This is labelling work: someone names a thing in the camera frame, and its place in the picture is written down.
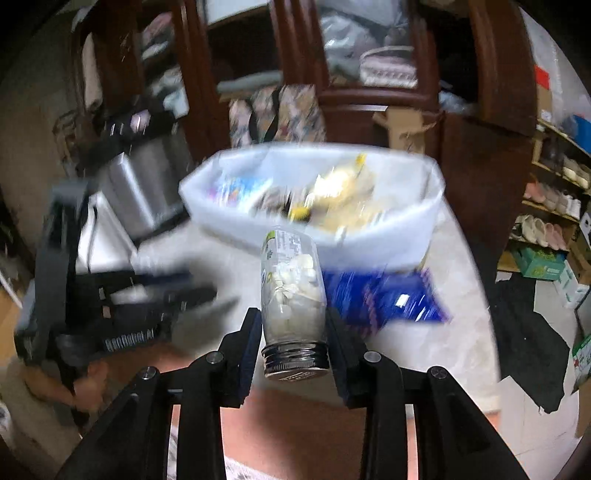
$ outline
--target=tiled floor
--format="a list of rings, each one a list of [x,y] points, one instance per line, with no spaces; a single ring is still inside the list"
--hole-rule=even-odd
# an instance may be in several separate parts
[[[576,318],[572,310],[562,307],[552,282],[537,282],[534,310],[573,346]],[[579,395],[571,394],[573,385],[574,368],[569,359],[564,398],[556,412],[545,414],[511,377],[501,381],[500,433],[531,480],[552,480],[579,442],[574,436]]]

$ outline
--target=wooden shelf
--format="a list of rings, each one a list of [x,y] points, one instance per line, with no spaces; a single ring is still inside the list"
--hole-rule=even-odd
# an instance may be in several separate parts
[[[580,150],[583,154],[586,155],[587,158],[591,158],[591,154],[589,154],[589,152],[584,150],[576,141],[574,141],[572,138],[570,138],[567,134],[558,130],[558,128],[556,128],[554,125],[549,124],[548,122],[541,120],[541,119],[538,119],[538,124],[544,128],[547,128],[548,130],[552,130],[559,137],[564,138],[568,143],[570,143],[572,146],[574,146],[578,150]]]
[[[547,167],[546,165],[544,165],[543,163],[538,163],[536,161],[533,161],[531,163],[532,165],[535,165],[538,168],[541,168],[542,170],[546,170],[549,171],[550,173],[553,173],[554,175],[556,175],[557,177],[560,177],[562,179],[565,179],[567,182],[571,183],[572,185],[575,185],[576,187],[583,189],[583,187],[581,185],[579,185],[578,183],[576,183],[575,181],[572,181],[570,178],[566,177],[565,175],[561,175],[560,173],[558,173],[555,170],[552,170],[550,167]],[[589,195],[589,191],[585,191],[583,192],[585,195]]]
[[[561,218],[566,218],[567,220],[570,220],[571,222],[579,223],[579,221],[576,218],[571,217],[570,215],[561,215],[558,212],[553,212],[551,210],[548,210],[541,203],[534,203],[534,202],[530,202],[529,200],[522,200],[521,203],[523,205],[527,205],[529,207],[535,208],[536,210],[541,210],[542,212],[548,212],[548,213],[551,213],[552,215],[556,215],[556,216],[561,217]]]
[[[533,245],[534,247],[542,247],[539,244],[533,244],[532,242],[528,242],[525,238],[523,240],[520,240],[519,238],[509,237],[509,242],[519,242],[521,244]],[[570,252],[570,250],[568,248],[566,248],[565,250],[562,250],[562,249],[554,250],[552,247],[542,247],[542,248],[550,248],[554,252]]]
[[[519,270],[519,267],[517,266],[517,263],[515,263],[515,258],[513,258],[513,255],[511,255],[511,252],[508,252],[507,250],[505,250],[500,259],[499,259],[499,263],[496,266],[497,270],[500,270],[502,272],[513,272],[513,273],[520,273],[521,271]]]

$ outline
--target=bag handle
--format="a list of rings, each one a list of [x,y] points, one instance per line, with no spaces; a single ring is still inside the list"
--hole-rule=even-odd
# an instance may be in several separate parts
[[[271,94],[275,116],[273,117],[271,125],[269,125],[269,128],[267,129],[267,132],[263,136],[262,140],[258,133],[258,117],[256,116],[254,104],[252,103],[252,97],[244,99],[248,105],[248,108],[251,110],[251,117],[248,120],[248,133],[251,136],[251,140],[254,144],[271,142],[277,135],[277,131],[279,129],[279,92],[280,89],[276,88]]]

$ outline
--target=metal jar lid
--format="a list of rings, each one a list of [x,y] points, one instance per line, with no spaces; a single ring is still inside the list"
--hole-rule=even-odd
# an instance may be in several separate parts
[[[295,382],[321,377],[330,368],[328,349],[322,342],[276,343],[261,353],[269,380]]]

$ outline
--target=pink slipper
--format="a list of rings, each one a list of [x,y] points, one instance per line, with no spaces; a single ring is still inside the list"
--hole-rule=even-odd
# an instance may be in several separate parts
[[[552,250],[560,250],[558,232],[554,230],[554,225],[551,223],[546,223],[546,241]]]
[[[562,233],[562,228],[560,225],[553,225],[554,233],[556,234],[558,240],[558,248],[561,250],[566,250],[566,241],[564,240],[564,235]]]
[[[527,200],[531,199],[536,203],[544,203],[546,200],[544,190],[542,189],[535,175],[530,173],[530,177],[532,178],[532,181],[525,186],[525,193],[523,194],[523,197]]]

